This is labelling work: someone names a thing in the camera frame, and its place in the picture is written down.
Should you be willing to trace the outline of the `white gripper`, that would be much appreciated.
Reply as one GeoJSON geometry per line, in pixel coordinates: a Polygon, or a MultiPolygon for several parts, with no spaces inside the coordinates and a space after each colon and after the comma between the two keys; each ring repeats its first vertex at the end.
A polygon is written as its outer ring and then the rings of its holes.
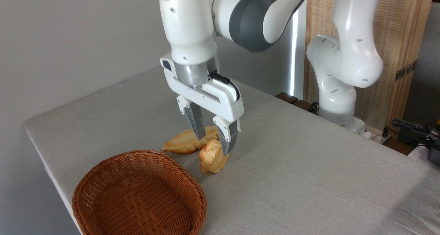
{"type": "Polygon", "coordinates": [[[177,78],[171,53],[162,56],[160,64],[164,68],[168,86],[179,95],[179,110],[188,120],[198,140],[206,136],[201,107],[216,115],[213,122],[218,129],[223,155],[227,156],[241,132],[239,118],[244,114],[244,106],[242,99],[237,98],[239,91],[232,85],[215,79],[201,86],[182,84],[177,78]]]}

